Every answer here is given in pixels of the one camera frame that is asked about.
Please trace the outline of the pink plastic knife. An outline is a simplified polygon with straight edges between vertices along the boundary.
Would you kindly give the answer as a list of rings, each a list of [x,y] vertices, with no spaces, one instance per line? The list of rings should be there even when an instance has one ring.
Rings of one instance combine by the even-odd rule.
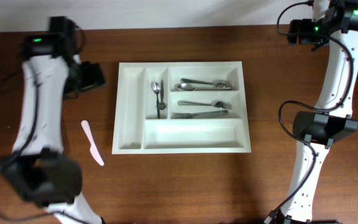
[[[105,163],[104,163],[104,161],[98,151],[97,145],[94,141],[89,122],[87,120],[82,120],[80,124],[81,124],[81,127],[83,128],[83,131],[85,132],[85,135],[88,138],[88,141],[90,143],[89,151],[91,153],[91,156],[100,166],[104,166]]]

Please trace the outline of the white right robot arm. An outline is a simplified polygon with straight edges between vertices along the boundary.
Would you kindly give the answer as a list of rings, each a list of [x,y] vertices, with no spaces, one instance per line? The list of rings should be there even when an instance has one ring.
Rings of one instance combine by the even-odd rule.
[[[294,19],[284,35],[290,45],[329,47],[323,89],[314,106],[292,101],[304,109],[296,114],[293,130],[296,159],[287,198],[272,210],[265,223],[312,223],[314,193],[330,148],[355,133],[353,92],[358,72],[358,1],[306,1],[310,19]]]

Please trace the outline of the large silver spoon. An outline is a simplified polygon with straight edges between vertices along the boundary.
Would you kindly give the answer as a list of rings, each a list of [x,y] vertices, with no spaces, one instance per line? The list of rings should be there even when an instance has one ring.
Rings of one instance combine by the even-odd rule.
[[[181,83],[194,83],[194,84],[201,84],[201,85],[212,85],[216,88],[222,89],[222,88],[232,88],[232,84],[226,80],[213,80],[210,82],[207,81],[201,81],[201,80],[192,80],[188,78],[181,78]]]
[[[178,83],[175,85],[178,91],[226,91],[232,90],[232,87],[216,88],[216,87],[197,87],[189,83]]]

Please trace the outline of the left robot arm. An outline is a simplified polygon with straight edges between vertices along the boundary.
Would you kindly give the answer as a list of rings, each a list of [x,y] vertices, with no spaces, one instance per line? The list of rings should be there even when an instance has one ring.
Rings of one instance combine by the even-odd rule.
[[[104,223],[82,193],[79,163],[64,153],[62,101],[77,94],[83,76],[99,72],[81,62],[77,34],[51,32],[27,37],[21,48],[24,95],[12,154],[1,158],[2,175],[25,202],[61,223]]]

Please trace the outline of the silver fork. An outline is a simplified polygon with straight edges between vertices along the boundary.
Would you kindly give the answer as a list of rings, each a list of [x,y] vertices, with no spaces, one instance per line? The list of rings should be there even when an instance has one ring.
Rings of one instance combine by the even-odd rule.
[[[197,113],[172,113],[171,119],[209,119],[228,115],[228,110],[205,111]]]
[[[200,103],[200,102],[195,102],[195,101],[180,100],[177,102],[177,104],[178,104],[178,106],[212,106],[215,108],[222,108],[222,109],[227,109],[227,110],[232,109],[232,105],[230,103],[226,103],[223,101],[212,101],[210,103]]]

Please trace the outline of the small silver teaspoon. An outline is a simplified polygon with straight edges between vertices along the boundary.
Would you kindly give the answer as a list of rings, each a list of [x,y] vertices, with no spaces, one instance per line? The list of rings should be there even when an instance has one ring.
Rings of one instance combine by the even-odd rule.
[[[160,110],[164,110],[167,107],[167,105],[165,104],[163,99],[164,99],[164,87],[163,87],[163,80],[161,80],[161,83],[160,83],[160,103],[158,104],[158,108]]]

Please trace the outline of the small bent metal spoon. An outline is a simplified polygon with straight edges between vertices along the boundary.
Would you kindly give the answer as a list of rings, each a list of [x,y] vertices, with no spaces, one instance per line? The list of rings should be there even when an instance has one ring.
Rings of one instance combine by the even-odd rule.
[[[160,104],[160,100],[159,100],[159,93],[160,93],[160,85],[158,82],[154,82],[152,85],[152,90],[156,95],[156,107],[157,107],[157,118],[160,118],[160,108],[159,108],[159,104]]]

